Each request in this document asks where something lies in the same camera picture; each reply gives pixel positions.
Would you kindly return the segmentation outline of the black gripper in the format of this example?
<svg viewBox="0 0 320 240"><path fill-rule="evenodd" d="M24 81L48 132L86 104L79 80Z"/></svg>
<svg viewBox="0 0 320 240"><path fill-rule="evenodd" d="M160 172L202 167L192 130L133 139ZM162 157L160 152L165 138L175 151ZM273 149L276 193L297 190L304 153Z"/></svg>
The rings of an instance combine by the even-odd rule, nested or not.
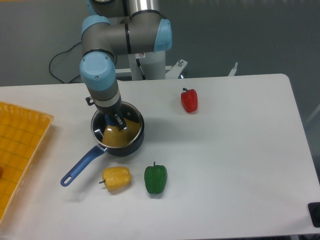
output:
<svg viewBox="0 0 320 240"><path fill-rule="evenodd" d="M85 100L89 106L95 105L97 110L103 115L108 115L111 118L114 118L114 123L119 131L126 128L126 121L121 114L121 97L113 97L106 101L100 101L89 96L86 97Z"/></svg>

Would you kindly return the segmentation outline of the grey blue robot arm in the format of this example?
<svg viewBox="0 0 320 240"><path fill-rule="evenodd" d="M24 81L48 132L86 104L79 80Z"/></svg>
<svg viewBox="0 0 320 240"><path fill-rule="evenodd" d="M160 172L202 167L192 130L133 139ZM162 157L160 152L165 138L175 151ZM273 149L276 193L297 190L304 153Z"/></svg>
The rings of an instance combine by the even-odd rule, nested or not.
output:
<svg viewBox="0 0 320 240"><path fill-rule="evenodd" d="M81 27L80 76L97 110L122 131L122 99L117 56L166 52L172 47L171 22L157 0L88 0L91 12Z"/></svg>

